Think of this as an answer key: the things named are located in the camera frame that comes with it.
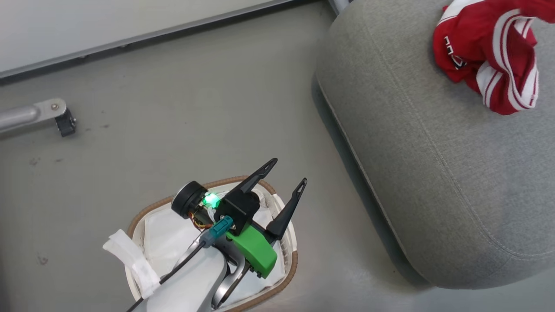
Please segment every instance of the gray floor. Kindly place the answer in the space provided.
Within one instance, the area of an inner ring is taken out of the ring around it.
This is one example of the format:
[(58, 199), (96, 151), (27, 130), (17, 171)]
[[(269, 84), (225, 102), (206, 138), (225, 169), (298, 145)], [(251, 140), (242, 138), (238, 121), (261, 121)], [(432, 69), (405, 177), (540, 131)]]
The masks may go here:
[(289, 194), (299, 268), (260, 311), (541, 311), (554, 272), (502, 288), (433, 288), (406, 263), (326, 107), (313, 100), (333, 14), (312, 3), (5, 82), (0, 109), (62, 97), (79, 132), (0, 136), (0, 311), (125, 311), (123, 266), (102, 250), (185, 182), (248, 174)]

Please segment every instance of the gray cushion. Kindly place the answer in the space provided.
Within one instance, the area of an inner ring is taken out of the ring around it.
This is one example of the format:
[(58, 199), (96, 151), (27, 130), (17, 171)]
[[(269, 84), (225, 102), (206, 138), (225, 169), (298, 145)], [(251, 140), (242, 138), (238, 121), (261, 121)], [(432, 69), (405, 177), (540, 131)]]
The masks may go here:
[(537, 108), (508, 117), (435, 66), (450, 1), (358, 0), (323, 43), (317, 78), (414, 268), (489, 288), (555, 264), (555, 27), (533, 27)]

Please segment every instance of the white stripe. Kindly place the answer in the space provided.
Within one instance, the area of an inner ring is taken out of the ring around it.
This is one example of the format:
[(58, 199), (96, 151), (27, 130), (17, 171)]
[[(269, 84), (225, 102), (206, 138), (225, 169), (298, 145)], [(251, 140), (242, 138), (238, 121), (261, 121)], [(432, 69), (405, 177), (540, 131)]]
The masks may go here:
[(528, 37), (528, 32), (530, 32), (530, 27), (532, 26), (532, 22), (535, 20), (535, 18), (531, 18), (528, 20), (526, 27), (524, 27), (524, 31), (522, 32), (522, 36), (524, 37), (524, 39), (526, 39)]
[(502, 77), (503, 77), (503, 73), (497, 72), (495, 74), (495, 77), (493, 78), (492, 83), (490, 84), (490, 88), (487, 90), (486, 99), (485, 99), (487, 108), (490, 107), (491, 95), (493, 94), (493, 90), (495, 89), (495, 87), (497, 86), (497, 83), (499, 82), (499, 80), (501, 80)]
[(484, 64), (482, 64), (478, 69), (478, 73), (476, 74), (476, 82), (478, 83), (480, 93), (483, 96), (484, 106), (488, 108), (490, 107), (491, 95), (493, 93), (493, 90), (495, 89), (495, 86), (502, 77), (503, 73), (495, 70), (487, 61), (485, 61)]
[(453, 17), (456, 17), (465, 7), (482, 1), (484, 0), (455, 0), (451, 2), (451, 4), (449, 4), (447, 9), (443, 13), (443, 16), (440, 19), (440, 24)]
[[(516, 16), (520, 14), (520, 9), (511, 10), (505, 14), (503, 14), (498, 20), (495, 25), (495, 29), (493, 30), (493, 55), (497, 64), (509, 75), (509, 89), (508, 89), (508, 99), (511, 103), (512, 107), (516, 110), (524, 110), (523, 106), (526, 108), (532, 108), (533, 106), (530, 105), (531, 100), (537, 97), (538, 88), (535, 83), (532, 83), (532, 80), (526, 80), (524, 84), (523, 94), (520, 95), (516, 86), (516, 82), (514, 79), (514, 74), (511, 68), (511, 64), (509, 62), (509, 56), (507, 51), (507, 37), (508, 37), (508, 30), (509, 27), (512, 26), (513, 21), (518, 19), (526, 19), (529, 20), (531, 18)], [(534, 65), (532, 70), (529, 73), (529, 77), (537, 76), (537, 66)]]
[(539, 93), (539, 71), (536, 71), (536, 80), (534, 81), (534, 85), (536, 86), (536, 93), (532, 96), (532, 104), (530, 105), (531, 108), (536, 107), (536, 103), (538, 102), (538, 93)]
[(519, 34), (522, 34), (524, 32), (524, 27), (526, 26), (527, 22), (528, 21), (525, 19), (519, 19), (514, 23), (514, 28), (518, 31)]

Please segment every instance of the red shirt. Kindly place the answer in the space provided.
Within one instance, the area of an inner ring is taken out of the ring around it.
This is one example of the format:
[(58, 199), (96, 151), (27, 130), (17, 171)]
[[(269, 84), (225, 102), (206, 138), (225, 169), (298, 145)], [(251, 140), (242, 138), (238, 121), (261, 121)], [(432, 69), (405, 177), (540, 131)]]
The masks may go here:
[(555, 22), (554, 1), (455, 0), (444, 10), (433, 34), (441, 69), (454, 82), (466, 81), (501, 115), (534, 108), (537, 42), (530, 26), (534, 16)]

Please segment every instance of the white basket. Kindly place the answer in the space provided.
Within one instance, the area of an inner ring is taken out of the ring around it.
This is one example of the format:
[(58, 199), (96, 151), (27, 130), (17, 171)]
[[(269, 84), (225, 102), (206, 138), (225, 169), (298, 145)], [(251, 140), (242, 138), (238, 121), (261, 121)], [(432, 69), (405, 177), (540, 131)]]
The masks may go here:
[[(247, 176), (235, 177), (225, 180), (220, 180), (212, 183), (205, 184), (204, 187), (213, 193), (227, 192), (233, 189), (237, 184), (246, 179)], [(264, 199), (266, 200), (266, 205), (268, 206), (272, 217), (275, 218), (279, 212), (284, 208), (284, 203), (281, 198), (276, 194), (274, 188), (272, 188), (268, 183), (260, 181), (254, 189), (258, 191), (257, 193), (262, 193)], [(127, 235), (131, 237), (133, 242), (141, 248), (144, 254), (144, 228), (145, 228), (145, 218), (155, 212), (159, 212), (164, 209), (171, 209), (170, 204), (173, 197), (165, 198), (159, 202), (156, 202), (145, 209), (143, 209), (131, 222), (129, 229), (127, 230)], [(291, 282), (291, 279), (295, 275), (297, 270), (297, 238), (295, 237), (295, 230), (293, 229), (293, 223), (289, 223), (287, 231), (280, 241), (281, 251), (284, 260), (285, 277), (274, 284), (272, 287), (268, 287), (263, 291), (238, 301), (234, 304), (225, 306), (218, 309), (217, 311), (242, 311), (248, 309), (256, 304), (267, 300), (273, 295), (282, 291)], [(127, 282), (129, 283), (129, 289), (133, 294), (135, 300), (141, 297), (139, 288), (131, 275), (131, 271), (126, 267), (125, 275), (127, 276)]]

